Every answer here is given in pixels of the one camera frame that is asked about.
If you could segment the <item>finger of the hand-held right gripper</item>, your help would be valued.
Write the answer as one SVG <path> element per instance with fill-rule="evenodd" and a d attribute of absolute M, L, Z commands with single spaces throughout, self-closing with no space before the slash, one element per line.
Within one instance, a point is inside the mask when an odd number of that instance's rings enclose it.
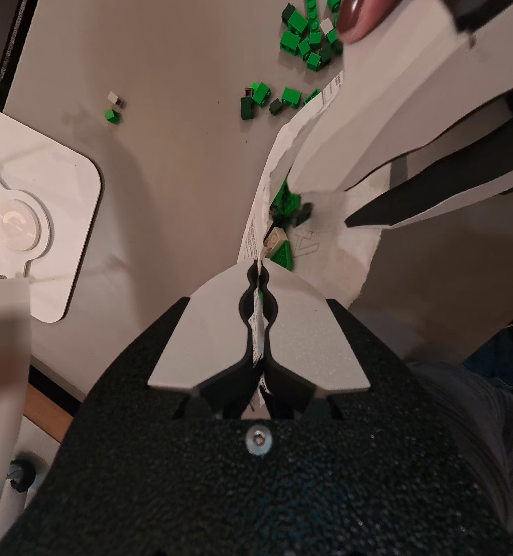
<path fill-rule="evenodd" d="M 355 186 L 513 89 L 513 3 L 458 32 L 442 1 L 404 1 L 344 48 L 344 81 L 288 175 L 294 193 Z"/>
<path fill-rule="evenodd" d="M 513 130 L 497 130 L 373 199 L 345 225 L 402 227 L 508 191 L 513 191 Z"/>

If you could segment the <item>white paper bag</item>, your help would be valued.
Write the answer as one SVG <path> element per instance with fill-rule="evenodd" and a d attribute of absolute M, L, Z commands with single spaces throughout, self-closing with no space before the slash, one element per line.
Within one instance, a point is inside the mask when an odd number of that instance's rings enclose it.
<path fill-rule="evenodd" d="M 267 209 L 272 193 L 278 192 L 283 182 L 276 168 L 308 121 L 321 115 L 330 105 L 343 81 L 344 73 L 340 71 L 319 90 L 309 107 L 300 109 L 280 129 L 253 199 L 238 262 L 257 259 L 262 254 L 264 235 L 271 224 Z M 360 295 L 378 248 L 381 231 L 347 228 L 345 219 L 389 190 L 390 173 L 391 163 L 387 163 L 347 192 L 335 197 L 310 196 L 308 201 L 314 205 L 311 218 L 297 228 L 289 228 L 286 233 L 293 258 L 293 273 L 319 290 L 324 297 L 336 299 L 346 308 Z"/>

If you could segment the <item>pile of green toy bricks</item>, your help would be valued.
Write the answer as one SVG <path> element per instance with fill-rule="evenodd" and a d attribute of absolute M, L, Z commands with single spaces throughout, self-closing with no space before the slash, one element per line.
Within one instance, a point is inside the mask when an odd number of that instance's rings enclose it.
<path fill-rule="evenodd" d="M 313 207 L 313 203 L 303 203 L 300 195 L 290 192 L 285 178 L 269 207 L 271 222 L 263 239 L 262 257 L 291 271 L 293 256 L 286 231 L 290 227 L 297 228 L 307 222 Z"/>
<path fill-rule="evenodd" d="M 338 37 L 337 23 L 342 1 L 327 1 L 332 18 L 320 19 L 318 1 L 305 1 L 305 14 L 294 4 L 287 3 L 281 13 L 284 26 L 280 38 L 280 51 L 301 59 L 311 72 L 319 72 L 330 65 L 334 57 L 343 53 L 343 44 Z M 256 108 L 267 107 L 273 116 L 279 115 L 284 108 L 299 109 L 320 96 L 320 88 L 304 96 L 297 89 L 285 87 L 279 98 L 271 99 L 271 88 L 264 82 L 253 82 L 240 98 L 240 117 L 242 121 L 254 118 Z"/>

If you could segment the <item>person's grey striped garment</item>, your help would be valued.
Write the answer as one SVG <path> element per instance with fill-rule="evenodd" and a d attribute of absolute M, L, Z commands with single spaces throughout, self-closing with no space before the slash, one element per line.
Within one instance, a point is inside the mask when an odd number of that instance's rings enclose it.
<path fill-rule="evenodd" d="M 463 366 L 410 363 L 459 452 L 513 536 L 513 395 Z"/>

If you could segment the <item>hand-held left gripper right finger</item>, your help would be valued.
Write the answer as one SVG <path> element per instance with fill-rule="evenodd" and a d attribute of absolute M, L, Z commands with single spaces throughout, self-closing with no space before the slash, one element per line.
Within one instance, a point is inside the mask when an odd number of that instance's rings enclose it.
<path fill-rule="evenodd" d="M 370 389 L 330 303 L 300 276 L 261 264 L 264 377 L 270 393 L 303 414 L 315 398 Z"/>

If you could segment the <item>person's blue jeans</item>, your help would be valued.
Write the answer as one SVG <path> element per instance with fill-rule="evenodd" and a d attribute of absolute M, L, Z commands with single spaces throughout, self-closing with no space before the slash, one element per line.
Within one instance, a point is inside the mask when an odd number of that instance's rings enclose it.
<path fill-rule="evenodd" d="M 513 395 L 513 321 L 469 355 L 462 366 Z"/>

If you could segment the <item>black edge strip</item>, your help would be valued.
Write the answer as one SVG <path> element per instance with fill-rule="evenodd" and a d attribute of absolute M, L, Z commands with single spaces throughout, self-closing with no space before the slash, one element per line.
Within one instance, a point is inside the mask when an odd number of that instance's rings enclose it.
<path fill-rule="evenodd" d="M 0 1 L 0 112 L 7 102 L 38 1 Z"/>

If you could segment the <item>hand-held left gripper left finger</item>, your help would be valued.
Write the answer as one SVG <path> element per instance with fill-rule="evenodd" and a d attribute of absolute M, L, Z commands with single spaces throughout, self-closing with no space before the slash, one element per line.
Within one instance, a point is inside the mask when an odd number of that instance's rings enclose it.
<path fill-rule="evenodd" d="M 241 261 L 196 290 L 164 347 L 148 386 L 203 398 L 214 412 L 250 396 L 253 297 L 258 262 Z"/>

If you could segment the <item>grey desk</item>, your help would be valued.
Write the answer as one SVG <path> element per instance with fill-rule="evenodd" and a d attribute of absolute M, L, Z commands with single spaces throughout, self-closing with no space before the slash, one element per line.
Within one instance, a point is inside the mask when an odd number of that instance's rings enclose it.
<path fill-rule="evenodd" d="M 38 1 L 4 113 L 103 178 L 66 316 L 32 327 L 35 365 L 75 398 L 178 298 L 236 263 L 293 116 L 242 121 L 244 88 L 307 94 L 341 67 L 312 73 L 280 51 L 287 3 Z M 351 312 L 399 357 L 469 356 L 513 319 L 513 193 L 384 235 Z"/>

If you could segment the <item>person's right hand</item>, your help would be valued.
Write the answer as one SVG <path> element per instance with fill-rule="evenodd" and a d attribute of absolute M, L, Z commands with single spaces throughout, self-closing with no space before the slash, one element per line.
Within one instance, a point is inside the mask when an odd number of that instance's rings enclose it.
<path fill-rule="evenodd" d="M 344 44 L 360 41 L 373 31 L 401 1 L 342 1 L 337 33 Z"/>

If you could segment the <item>white stand base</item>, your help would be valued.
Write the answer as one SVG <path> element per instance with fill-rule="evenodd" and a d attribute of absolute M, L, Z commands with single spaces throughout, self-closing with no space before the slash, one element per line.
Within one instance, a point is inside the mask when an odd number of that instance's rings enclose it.
<path fill-rule="evenodd" d="M 0 112 L 0 277 L 28 279 L 41 322 L 65 316 L 101 189 L 87 157 Z"/>

